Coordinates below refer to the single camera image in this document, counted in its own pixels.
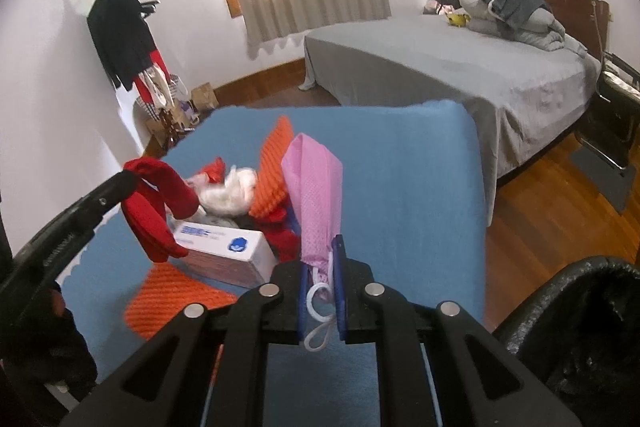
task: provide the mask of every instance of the blue surface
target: blue surface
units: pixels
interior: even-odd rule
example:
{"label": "blue surface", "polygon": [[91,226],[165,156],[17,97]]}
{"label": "blue surface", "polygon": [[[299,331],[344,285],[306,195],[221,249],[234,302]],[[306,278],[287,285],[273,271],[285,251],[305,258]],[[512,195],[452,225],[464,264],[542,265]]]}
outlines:
{"label": "blue surface", "polygon": [[[462,106],[283,108],[216,111],[166,160],[191,176],[216,156],[256,167],[260,146],[286,114],[295,133],[328,147],[344,165],[342,235],[349,257],[413,302],[459,302],[476,319],[484,305],[485,212],[474,122]],[[142,341],[123,322],[150,262],[118,214],[63,284],[100,378]],[[239,293],[242,289],[213,283]],[[374,347],[345,346],[337,335],[321,353],[270,349],[267,426],[375,426]]]}

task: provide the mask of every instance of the orange knitted cloth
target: orange knitted cloth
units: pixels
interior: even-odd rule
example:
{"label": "orange knitted cloth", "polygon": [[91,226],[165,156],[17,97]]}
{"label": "orange knitted cloth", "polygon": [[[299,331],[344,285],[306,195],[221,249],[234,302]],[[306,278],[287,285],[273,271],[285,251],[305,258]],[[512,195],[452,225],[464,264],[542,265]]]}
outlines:
{"label": "orange knitted cloth", "polygon": [[258,181],[255,185],[254,201],[249,208],[251,217],[264,219],[269,216],[289,194],[281,163],[292,141],[293,128],[289,118],[281,116],[260,150]]}
{"label": "orange knitted cloth", "polygon": [[154,264],[138,295],[127,306],[125,324],[149,340],[185,306],[203,304],[207,309],[234,304],[235,295],[193,280],[170,263]]}

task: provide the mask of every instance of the gray bedsheet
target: gray bedsheet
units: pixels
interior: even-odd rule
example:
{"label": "gray bedsheet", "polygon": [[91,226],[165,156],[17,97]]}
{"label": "gray bedsheet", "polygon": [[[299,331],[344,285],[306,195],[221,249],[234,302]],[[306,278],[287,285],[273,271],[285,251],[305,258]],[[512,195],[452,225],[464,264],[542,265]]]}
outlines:
{"label": "gray bedsheet", "polygon": [[391,18],[313,30],[306,72],[342,105],[462,103],[476,121],[488,222],[497,179],[573,124],[600,63],[447,25],[443,16]]}

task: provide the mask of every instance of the black jacket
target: black jacket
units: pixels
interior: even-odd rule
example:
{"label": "black jacket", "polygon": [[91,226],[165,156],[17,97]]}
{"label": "black jacket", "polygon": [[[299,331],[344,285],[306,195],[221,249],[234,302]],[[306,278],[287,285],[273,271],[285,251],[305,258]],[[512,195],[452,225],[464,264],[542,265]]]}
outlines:
{"label": "black jacket", "polygon": [[95,49],[115,87],[131,90],[133,79],[152,63],[156,44],[140,16],[138,0],[95,0],[87,16]]}

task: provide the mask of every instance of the white tissue box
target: white tissue box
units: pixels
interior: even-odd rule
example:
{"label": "white tissue box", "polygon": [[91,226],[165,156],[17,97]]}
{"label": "white tissue box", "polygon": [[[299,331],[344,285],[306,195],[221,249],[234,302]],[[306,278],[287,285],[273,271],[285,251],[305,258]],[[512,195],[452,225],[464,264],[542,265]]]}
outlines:
{"label": "white tissue box", "polygon": [[271,278],[276,258],[262,232],[226,229],[198,223],[178,223],[178,245],[188,248],[183,259],[199,275],[254,288]]}

